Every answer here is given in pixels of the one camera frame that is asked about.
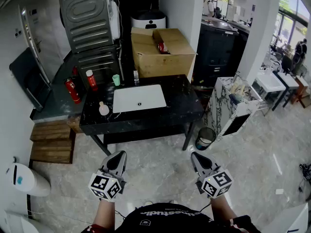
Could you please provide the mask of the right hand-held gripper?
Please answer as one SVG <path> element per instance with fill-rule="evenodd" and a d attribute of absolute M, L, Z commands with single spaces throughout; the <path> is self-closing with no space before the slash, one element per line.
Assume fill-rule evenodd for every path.
<path fill-rule="evenodd" d="M 196 182 L 200 194 L 206 193 L 208 198 L 215 199 L 230 189 L 234 182 L 230 172 L 223 168 L 214 172 L 219 165 L 212 156 L 208 158 L 193 152 L 190 158 L 195 172 L 201 176 Z"/>

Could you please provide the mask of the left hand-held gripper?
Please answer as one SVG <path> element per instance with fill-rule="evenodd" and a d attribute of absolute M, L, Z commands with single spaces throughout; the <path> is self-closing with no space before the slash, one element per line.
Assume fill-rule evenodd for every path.
<path fill-rule="evenodd" d="M 122 194 L 126 182 L 122 177 L 127 162 L 125 151 L 117 151 L 107 156 L 101 168 L 93 173 L 88 184 L 94 196 L 101 200 L 114 202 L 117 194 Z"/>

